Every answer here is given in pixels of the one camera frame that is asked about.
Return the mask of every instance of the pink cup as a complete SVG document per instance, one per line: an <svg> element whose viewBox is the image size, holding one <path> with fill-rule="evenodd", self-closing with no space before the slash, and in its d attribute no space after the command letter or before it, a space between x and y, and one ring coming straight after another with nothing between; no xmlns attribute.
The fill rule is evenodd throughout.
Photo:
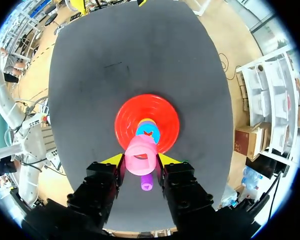
<svg viewBox="0 0 300 240"><path fill-rule="evenodd" d="M156 168L157 154L157 145L151 136L135 136L124 153L125 167L137 176L150 174Z"/></svg>

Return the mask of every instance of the gray mat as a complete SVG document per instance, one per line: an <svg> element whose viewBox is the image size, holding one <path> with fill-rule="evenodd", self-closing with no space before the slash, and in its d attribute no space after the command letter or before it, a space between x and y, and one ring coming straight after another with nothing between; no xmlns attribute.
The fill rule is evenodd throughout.
<svg viewBox="0 0 300 240"><path fill-rule="evenodd" d="M167 155L188 160L218 205L233 149L227 80L203 25L185 3L170 0L108 7L59 33L49 104L71 186L77 189L91 162L124 152L114 133L116 114L124 102L144 93L160 95L177 109L180 134ZM104 227L140 232L173 226L159 186L142 191L140 178L127 172Z"/></svg>

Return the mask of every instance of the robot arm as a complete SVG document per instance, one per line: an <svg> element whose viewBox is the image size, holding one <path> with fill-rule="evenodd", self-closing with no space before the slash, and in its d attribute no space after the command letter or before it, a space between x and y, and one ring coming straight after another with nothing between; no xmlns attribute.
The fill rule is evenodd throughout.
<svg viewBox="0 0 300 240"><path fill-rule="evenodd" d="M5 77L0 69L0 114L8 126L15 130L15 140L12 146L0 148L0 159L10 155L23 155L25 164L32 164L46 157L46 149L40 124L35 119L23 113L8 92ZM44 162L22 165L20 168L19 195L25 203L32 206L38 198L38 180L40 169Z"/></svg>

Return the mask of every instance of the red disc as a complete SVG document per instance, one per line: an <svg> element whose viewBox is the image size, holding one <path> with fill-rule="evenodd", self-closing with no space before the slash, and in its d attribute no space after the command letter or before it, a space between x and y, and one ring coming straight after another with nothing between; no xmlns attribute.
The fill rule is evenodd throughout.
<svg viewBox="0 0 300 240"><path fill-rule="evenodd" d="M114 131L121 147L127 149L142 119L152 119L155 122L160 131L157 151L162 154L167 152L178 138L179 118L167 100L153 94L135 96L120 108L115 117Z"/></svg>

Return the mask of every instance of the white shelf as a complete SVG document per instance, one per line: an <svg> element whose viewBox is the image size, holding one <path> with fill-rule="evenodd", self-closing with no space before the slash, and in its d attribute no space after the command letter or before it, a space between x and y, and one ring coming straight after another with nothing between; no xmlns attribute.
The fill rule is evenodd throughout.
<svg viewBox="0 0 300 240"><path fill-rule="evenodd" d="M291 153L296 148L298 136L299 92L295 81L295 78L298 76L293 71L287 54L288 51L294 48L292 45L284 46L236 70L237 73L242 72L245 81L249 102L250 125L254 126L259 122L271 123L270 145L267 149L268 151L262 152L262 154L286 164L293 159ZM264 83L261 86L261 79L266 80L267 86ZM253 99L255 98L254 96L259 95L266 88L268 88L268 101L271 109L270 114L267 117L263 117L260 114L256 114L261 113L260 111L254 111L256 110L255 108L259 107L258 104L260 103L256 100L253 101ZM283 145L283 140L286 139L284 129L287 129L287 125L289 137L287 141L284 141Z"/></svg>
<svg viewBox="0 0 300 240"><path fill-rule="evenodd" d="M254 74L256 74L256 72L254 70L251 69L243 69L242 70L242 74L244 79L246 78L254 78ZM267 116L266 119L264 118L263 115L261 114L256 114L254 109L256 106L253 105L253 96L256 96L258 94L261 93L261 89L253 89L250 87L250 83L248 81L245 81L245 87L246 87L246 92L248 95L248 103L249 103L249 114L250 114L250 125L254 126L257 123L260 122L270 122L270 117Z"/></svg>

